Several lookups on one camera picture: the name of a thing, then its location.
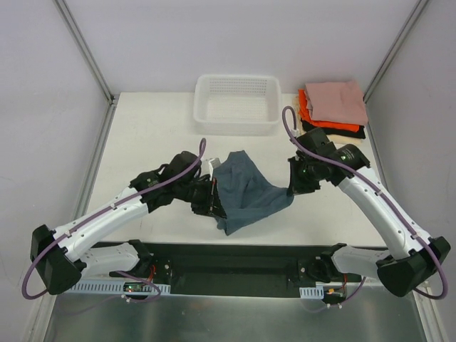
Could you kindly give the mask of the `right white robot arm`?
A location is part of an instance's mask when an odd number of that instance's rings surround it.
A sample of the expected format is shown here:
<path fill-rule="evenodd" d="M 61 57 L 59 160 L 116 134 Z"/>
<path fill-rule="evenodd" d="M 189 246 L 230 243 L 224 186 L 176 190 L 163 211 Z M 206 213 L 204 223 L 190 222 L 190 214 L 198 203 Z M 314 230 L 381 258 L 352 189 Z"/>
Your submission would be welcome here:
<path fill-rule="evenodd" d="M 337 148 L 320 128 L 299 137 L 289 158 L 291 195 L 319 190 L 330 182 L 346 194 L 364 213 L 383 239 L 387 249 L 377 252 L 347 244 L 336 244 L 321 262 L 321 274 L 337 281 L 345 273 L 377 279 L 393 295 L 403 297 L 439 274 L 446 297 L 448 283 L 442 263 L 451 250 L 444 237 L 432 237 L 405 213 L 377 178 L 368 158 L 352 144 Z"/>

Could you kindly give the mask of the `blue-grey t shirt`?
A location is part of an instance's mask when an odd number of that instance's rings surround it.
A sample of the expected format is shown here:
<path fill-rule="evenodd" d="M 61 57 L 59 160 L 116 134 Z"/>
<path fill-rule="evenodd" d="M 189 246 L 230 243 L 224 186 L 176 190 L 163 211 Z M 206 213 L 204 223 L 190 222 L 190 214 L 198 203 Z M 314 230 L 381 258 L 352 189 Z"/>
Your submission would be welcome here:
<path fill-rule="evenodd" d="M 284 187 L 271 184 L 245 151 L 231 152 L 213 172 L 226 212 L 217 228 L 229 236 L 250 224 L 289 207 L 294 197 Z"/>

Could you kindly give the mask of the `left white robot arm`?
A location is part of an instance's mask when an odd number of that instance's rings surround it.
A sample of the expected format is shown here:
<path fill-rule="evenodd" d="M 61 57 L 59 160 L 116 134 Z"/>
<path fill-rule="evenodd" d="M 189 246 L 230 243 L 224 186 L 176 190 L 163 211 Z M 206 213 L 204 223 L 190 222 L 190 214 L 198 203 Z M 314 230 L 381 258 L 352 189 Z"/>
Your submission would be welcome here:
<path fill-rule="evenodd" d="M 140 173 L 114 199 L 90 214 L 68 224 L 35 228 L 31 238 L 31 262 L 50 295 L 62 294 L 82 278 L 124 271 L 145 276 L 152 266 L 152 255 L 138 240 L 113 247 L 97 243 L 173 200 L 190 204 L 196 215 L 226 218 L 218 195 L 214 170 L 218 159 L 201 160 L 183 151 L 156 170 Z"/>

